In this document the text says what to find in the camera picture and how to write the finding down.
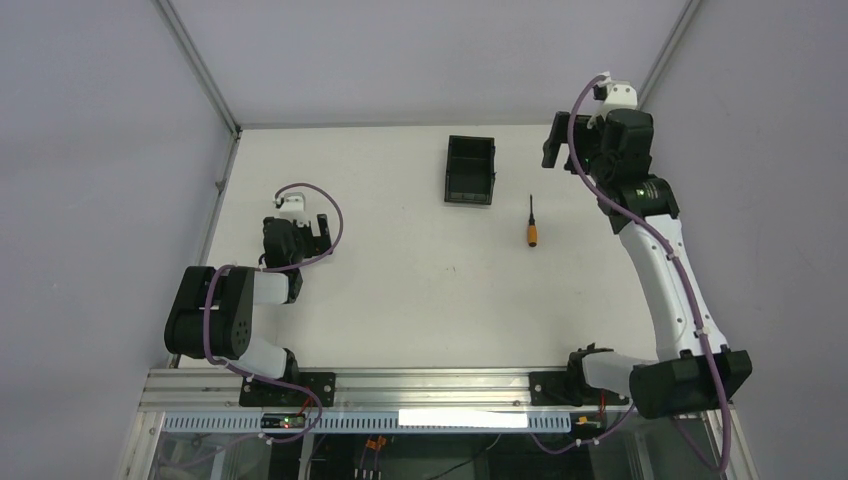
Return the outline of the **orange black screwdriver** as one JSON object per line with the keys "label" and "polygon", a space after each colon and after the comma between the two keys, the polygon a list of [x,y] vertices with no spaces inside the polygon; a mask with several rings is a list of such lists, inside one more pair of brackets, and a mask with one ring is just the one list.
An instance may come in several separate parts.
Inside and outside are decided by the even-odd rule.
{"label": "orange black screwdriver", "polygon": [[534,248],[538,245],[538,231],[537,231],[536,220],[535,220],[535,215],[534,215],[533,195],[529,196],[529,214],[528,214],[526,240],[527,240],[528,246],[531,247],[531,248]]}

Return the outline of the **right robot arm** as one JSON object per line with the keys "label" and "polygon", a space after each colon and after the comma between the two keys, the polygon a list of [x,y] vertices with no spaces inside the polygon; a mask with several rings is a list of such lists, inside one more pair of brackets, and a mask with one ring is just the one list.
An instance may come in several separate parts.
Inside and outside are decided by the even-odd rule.
{"label": "right robot arm", "polygon": [[646,419],[728,407],[753,367],[720,332],[690,271],[679,207],[670,184],[651,173],[650,114],[615,109],[599,120],[555,115],[542,165],[555,166],[563,145],[567,171],[586,175],[598,206],[628,253],[655,335],[654,362],[589,345],[569,356],[563,399],[581,405],[606,391],[630,399]]}

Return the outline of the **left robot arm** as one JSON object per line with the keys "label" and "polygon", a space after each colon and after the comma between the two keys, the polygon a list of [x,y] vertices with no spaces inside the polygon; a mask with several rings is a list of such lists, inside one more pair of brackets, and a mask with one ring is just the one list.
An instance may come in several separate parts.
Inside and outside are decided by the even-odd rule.
{"label": "left robot arm", "polygon": [[298,265],[332,246],[327,216],[316,220],[314,232],[310,221],[265,218],[258,268],[234,266],[218,273],[211,266],[188,267],[165,325],[168,352],[299,384],[295,354],[256,335],[253,312],[259,305],[296,302],[304,283]]}

